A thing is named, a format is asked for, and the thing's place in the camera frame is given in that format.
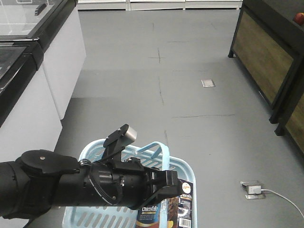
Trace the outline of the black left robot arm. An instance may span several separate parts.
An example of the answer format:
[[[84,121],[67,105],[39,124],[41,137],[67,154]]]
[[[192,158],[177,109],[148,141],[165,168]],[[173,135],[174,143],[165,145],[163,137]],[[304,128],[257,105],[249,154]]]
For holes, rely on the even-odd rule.
[[[120,152],[92,162],[33,150],[0,165],[0,215],[5,219],[35,219],[56,206],[136,210],[181,192],[176,171],[145,167],[135,157],[124,161]]]

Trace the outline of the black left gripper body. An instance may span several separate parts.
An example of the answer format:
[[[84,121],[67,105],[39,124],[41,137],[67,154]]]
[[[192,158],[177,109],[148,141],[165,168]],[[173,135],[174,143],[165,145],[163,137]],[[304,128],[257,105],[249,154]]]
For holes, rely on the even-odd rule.
[[[107,206],[139,209],[181,193],[176,171],[145,167],[135,157],[125,161],[95,161],[91,164],[89,180]]]

